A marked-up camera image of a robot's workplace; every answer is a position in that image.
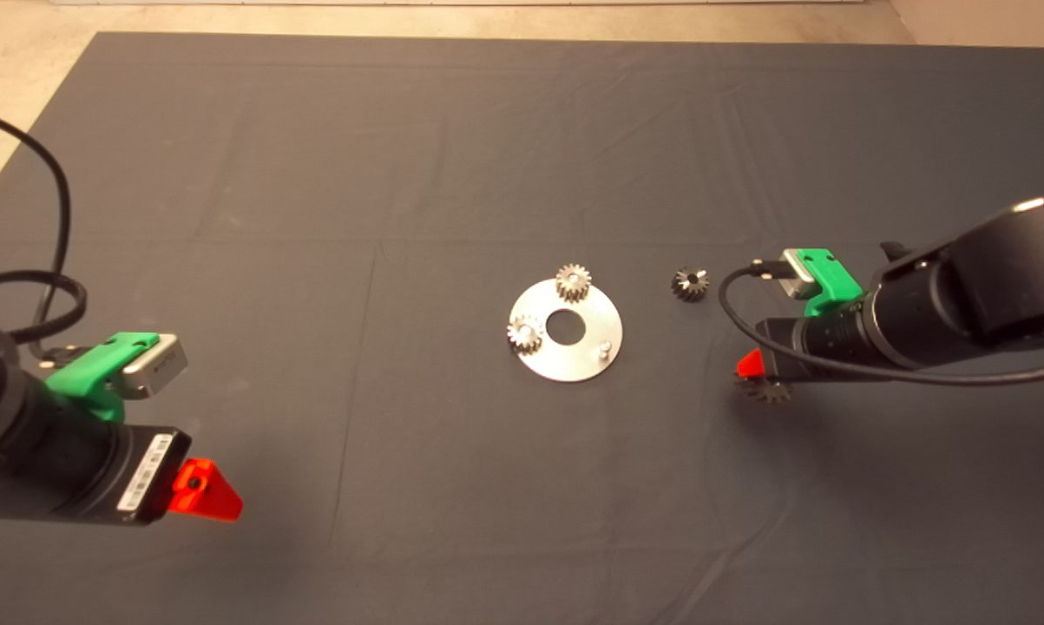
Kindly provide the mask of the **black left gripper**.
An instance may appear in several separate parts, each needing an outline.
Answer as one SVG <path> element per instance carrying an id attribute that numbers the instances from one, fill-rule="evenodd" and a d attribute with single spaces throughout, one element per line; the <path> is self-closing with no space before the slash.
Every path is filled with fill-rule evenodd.
<path id="1" fill-rule="evenodd" d="M 89 492 L 89 523 L 148 526 L 169 503 L 175 514 L 239 521 L 243 499 L 212 459 L 186 459 L 192 446 L 186 432 L 150 424 L 121 424 L 116 432 L 104 474 Z"/>

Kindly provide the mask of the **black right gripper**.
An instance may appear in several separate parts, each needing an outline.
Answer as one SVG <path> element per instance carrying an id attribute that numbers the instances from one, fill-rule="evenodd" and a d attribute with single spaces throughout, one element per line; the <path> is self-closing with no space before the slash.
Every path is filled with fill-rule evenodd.
<path id="1" fill-rule="evenodd" d="M 887 359 L 872 344 L 863 324 L 863 302 L 854 301 L 823 315 L 803 318 L 767 318 L 754 326 L 760 336 L 796 352 L 848 365 L 885 369 Z M 768 375 L 780 383 L 808 381 L 874 381 L 859 372 L 841 372 L 811 365 L 769 351 L 752 348 L 737 363 L 737 377 L 762 379 Z"/>

